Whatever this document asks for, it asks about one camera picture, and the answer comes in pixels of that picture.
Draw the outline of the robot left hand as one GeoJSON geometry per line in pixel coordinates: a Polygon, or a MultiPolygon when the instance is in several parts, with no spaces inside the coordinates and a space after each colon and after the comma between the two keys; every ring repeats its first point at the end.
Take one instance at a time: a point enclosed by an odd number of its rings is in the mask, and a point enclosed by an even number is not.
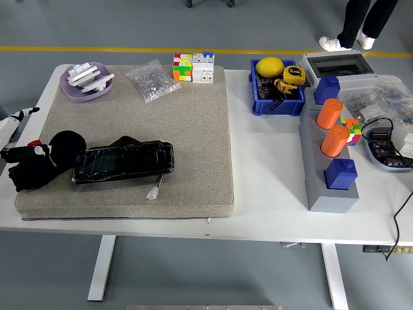
{"type": "Polygon", "coordinates": [[[39,107],[26,108],[17,111],[1,121],[1,158],[7,163],[36,160],[40,157],[51,155],[52,147],[45,144],[14,148],[8,147],[12,134],[17,130],[23,118],[39,110],[39,107]]]}

